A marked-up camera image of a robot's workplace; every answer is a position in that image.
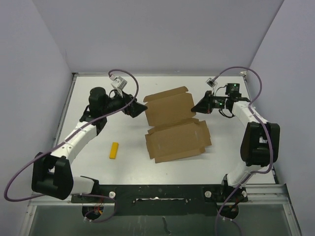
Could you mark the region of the brown cardboard box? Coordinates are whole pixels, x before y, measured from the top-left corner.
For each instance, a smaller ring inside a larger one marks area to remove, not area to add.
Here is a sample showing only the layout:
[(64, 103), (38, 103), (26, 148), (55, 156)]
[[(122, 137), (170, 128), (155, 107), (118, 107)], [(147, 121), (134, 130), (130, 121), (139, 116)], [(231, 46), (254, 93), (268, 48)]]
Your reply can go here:
[(156, 163), (200, 155), (212, 145), (206, 121), (191, 111), (194, 102), (187, 87), (148, 95), (143, 102), (151, 127), (145, 135), (146, 146)]

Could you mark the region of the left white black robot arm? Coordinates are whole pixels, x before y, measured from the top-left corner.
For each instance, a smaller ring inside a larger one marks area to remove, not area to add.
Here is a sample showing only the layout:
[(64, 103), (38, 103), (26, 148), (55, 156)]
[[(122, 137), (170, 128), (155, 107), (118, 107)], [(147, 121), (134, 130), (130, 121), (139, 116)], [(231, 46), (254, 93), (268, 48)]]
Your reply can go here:
[(47, 154), (38, 153), (33, 165), (31, 188), (34, 192), (60, 200), (82, 194), (89, 202), (100, 196), (96, 179), (74, 176), (71, 164), (89, 141), (97, 137), (107, 123), (107, 116), (122, 111), (132, 118), (146, 111), (131, 94), (114, 92), (110, 97), (102, 87), (90, 90), (89, 104), (74, 130)]

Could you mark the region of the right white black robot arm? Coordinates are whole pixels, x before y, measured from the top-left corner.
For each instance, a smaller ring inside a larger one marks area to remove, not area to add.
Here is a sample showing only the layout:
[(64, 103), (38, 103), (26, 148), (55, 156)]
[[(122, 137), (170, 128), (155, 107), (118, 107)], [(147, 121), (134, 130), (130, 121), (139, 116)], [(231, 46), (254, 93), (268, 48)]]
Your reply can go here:
[(257, 174), (267, 174), (279, 155), (280, 126), (264, 119), (252, 106), (247, 97), (240, 93), (238, 83), (228, 83), (224, 96), (217, 96), (211, 90), (191, 109), (192, 112), (210, 114), (214, 109), (229, 110), (229, 118), (237, 118), (245, 128), (240, 146), (242, 162), (228, 173), (227, 184), (219, 188), (219, 195), (230, 201), (237, 194), (236, 188), (243, 187)]

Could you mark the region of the yellow rectangular block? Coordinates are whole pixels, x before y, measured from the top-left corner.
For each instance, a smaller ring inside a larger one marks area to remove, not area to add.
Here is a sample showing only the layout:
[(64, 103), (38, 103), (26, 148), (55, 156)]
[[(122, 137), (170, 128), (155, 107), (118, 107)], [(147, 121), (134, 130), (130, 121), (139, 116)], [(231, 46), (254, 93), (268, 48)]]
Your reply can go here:
[(110, 159), (116, 159), (118, 148), (119, 148), (119, 143), (113, 142), (111, 145), (110, 153), (109, 153)]

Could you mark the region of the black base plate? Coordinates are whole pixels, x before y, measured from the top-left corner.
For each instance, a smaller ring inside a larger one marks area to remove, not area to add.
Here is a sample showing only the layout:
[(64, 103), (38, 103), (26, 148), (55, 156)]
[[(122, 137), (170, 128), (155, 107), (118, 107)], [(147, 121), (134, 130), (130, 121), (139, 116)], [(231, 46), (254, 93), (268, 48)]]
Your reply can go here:
[(244, 189), (226, 184), (98, 185), (88, 196), (74, 195), (72, 203), (83, 204), (82, 213), (97, 219), (96, 208), (87, 204), (114, 204), (116, 216), (215, 216), (235, 217), (238, 204), (247, 201)]

